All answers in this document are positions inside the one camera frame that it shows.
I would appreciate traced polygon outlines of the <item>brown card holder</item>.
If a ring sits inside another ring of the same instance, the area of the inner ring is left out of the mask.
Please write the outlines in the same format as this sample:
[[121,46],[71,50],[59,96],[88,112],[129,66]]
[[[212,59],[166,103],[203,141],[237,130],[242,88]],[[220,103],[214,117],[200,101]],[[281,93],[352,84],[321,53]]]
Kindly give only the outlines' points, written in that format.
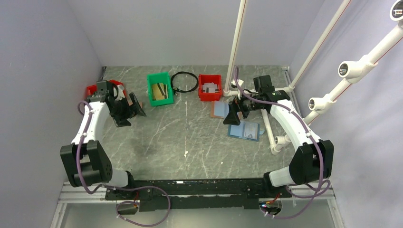
[[229,113],[229,104],[222,101],[212,101],[211,102],[211,118],[221,118],[224,119]]

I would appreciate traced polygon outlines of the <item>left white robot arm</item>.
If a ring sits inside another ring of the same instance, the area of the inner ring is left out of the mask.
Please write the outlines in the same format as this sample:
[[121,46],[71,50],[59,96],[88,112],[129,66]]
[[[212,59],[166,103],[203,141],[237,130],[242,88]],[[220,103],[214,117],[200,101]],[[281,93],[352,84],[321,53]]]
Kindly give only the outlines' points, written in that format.
[[145,116],[142,106],[134,93],[125,98],[94,93],[82,104],[85,109],[81,126],[72,142],[60,149],[70,184],[73,187],[105,184],[118,187],[117,192],[122,198],[133,198],[136,185],[130,182],[129,172],[113,168],[101,145],[101,138],[108,117],[112,117],[116,127],[130,126],[130,118]]

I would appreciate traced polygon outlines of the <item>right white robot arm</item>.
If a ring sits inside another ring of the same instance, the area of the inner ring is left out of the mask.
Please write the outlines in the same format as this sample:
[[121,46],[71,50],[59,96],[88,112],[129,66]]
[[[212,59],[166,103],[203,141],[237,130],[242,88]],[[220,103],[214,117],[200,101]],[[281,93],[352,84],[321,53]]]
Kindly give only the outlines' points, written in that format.
[[331,176],[334,146],[330,140],[322,140],[295,111],[289,95],[276,91],[271,78],[259,76],[253,79],[255,92],[241,92],[229,102],[229,113],[224,124],[240,125],[239,114],[247,118],[251,111],[264,110],[274,117],[286,132],[285,141],[295,150],[290,164],[282,169],[264,174],[262,192],[274,197],[280,187],[324,181]]

